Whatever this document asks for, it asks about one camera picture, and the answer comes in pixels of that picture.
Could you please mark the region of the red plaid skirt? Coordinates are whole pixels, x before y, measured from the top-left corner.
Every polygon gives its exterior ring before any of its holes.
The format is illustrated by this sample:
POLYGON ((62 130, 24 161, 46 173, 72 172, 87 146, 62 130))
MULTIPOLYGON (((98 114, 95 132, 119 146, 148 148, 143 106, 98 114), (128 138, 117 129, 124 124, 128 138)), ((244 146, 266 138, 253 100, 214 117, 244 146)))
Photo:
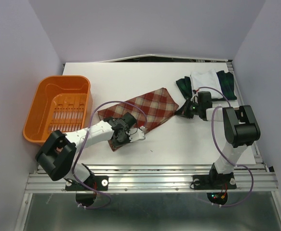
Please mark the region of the red plaid skirt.
POLYGON ((143 95, 131 98, 126 103, 118 103, 98 111, 98 117, 103 120, 108 117, 120 118, 130 113, 136 120, 132 133, 136 128, 146 134, 167 122, 177 111, 179 105, 172 99, 166 88, 160 88, 143 95))

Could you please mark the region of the white garment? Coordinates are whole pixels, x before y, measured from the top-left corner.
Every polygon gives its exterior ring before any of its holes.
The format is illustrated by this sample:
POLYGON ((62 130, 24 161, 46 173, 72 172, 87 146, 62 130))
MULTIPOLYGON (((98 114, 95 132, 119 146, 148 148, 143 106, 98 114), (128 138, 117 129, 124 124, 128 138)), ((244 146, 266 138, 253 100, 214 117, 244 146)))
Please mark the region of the white garment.
POLYGON ((214 69, 204 73, 192 72, 190 77, 195 90, 199 89, 199 87, 210 87, 222 92, 217 73, 214 69))

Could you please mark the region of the green plaid skirt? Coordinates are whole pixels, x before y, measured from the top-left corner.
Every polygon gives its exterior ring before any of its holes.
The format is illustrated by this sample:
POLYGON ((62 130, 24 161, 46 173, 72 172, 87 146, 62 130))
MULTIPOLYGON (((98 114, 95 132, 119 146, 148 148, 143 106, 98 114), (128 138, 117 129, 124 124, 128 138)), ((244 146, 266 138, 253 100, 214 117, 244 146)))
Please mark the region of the green plaid skirt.
MULTIPOLYGON (((234 90, 234 76, 230 72, 225 71, 218 71, 216 72, 220 85, 222 93, 225 95, 225 97, 229 101, 235 101, 237 100, 237 96, 235 95, 234 90)), ((191 82, 191 77, 184 77, 176 81, 176 85, 179 88, 180 92, 182 93, 183 97, 186 100, 191 99, 192 97, 192 91, 194 90, 191 82)))

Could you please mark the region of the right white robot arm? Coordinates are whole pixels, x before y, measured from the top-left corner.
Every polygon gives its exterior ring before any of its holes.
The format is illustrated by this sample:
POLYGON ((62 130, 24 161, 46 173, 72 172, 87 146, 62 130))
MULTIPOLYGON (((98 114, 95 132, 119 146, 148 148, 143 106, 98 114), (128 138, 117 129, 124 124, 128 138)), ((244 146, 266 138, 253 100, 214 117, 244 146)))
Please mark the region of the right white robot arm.
POLYGON ((215 147, 220 157, 214 162, 214 173, 208 175, 208 183, 218 188, 225 183, 226 174, 231 174, 242 153, 259 140, 261 131, 250 105, 239 107, 217 106, 213 107, 211 93, 208 91, 197 92, 186 99, 184 105, 175 112, 185 118, 198 116, 204 121, 211 122, 211 132, 215 147), (214 122, 223 122, 226 143, 221 150, 217 144, 214 122))

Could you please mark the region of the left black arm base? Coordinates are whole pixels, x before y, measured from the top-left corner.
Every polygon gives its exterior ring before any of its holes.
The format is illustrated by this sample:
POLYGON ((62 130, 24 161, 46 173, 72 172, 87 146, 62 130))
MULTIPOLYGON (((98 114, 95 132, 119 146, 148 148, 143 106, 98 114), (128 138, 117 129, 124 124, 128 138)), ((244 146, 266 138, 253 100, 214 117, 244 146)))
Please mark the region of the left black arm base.
POLYGON ((65 179, 65 181, 67 192, 77 192, 75 200, 80 208, 85 210, 100 209, 112 202, 111 196, 106 193, 109 185, 109 177, 106 175, 90 176, 83 183, 72 179, 65 179))

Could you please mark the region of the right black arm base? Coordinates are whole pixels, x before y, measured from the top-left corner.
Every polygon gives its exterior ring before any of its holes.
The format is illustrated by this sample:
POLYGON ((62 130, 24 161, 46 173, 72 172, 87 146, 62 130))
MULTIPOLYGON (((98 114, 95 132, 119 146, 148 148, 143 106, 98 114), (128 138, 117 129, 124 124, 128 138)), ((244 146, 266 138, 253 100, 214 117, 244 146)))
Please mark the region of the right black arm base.
POLYGON ((189 187, 193 190, 208 191, 207 198, 213 205, 225 206, 228 191, 237 188, 234 174, 193 175, 189 187))

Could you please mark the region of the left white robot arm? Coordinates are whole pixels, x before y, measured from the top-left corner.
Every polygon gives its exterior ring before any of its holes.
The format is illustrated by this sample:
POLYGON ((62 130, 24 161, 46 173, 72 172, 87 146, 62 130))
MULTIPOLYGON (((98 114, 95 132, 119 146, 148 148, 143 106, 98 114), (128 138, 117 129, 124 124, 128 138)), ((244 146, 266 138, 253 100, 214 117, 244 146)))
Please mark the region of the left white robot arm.
POLYGON ((84 164, 79 164, 79 155, 85 148, 110 141, 113 148, 145 139, 142 129, 135 128, 135 117, 126 113, 120 118, 107 117, 89 128, 50 134, 35 156, 38 164, 53 181, 65 179, 76 181, 87 190, 93 185, 93 173, 84 164))

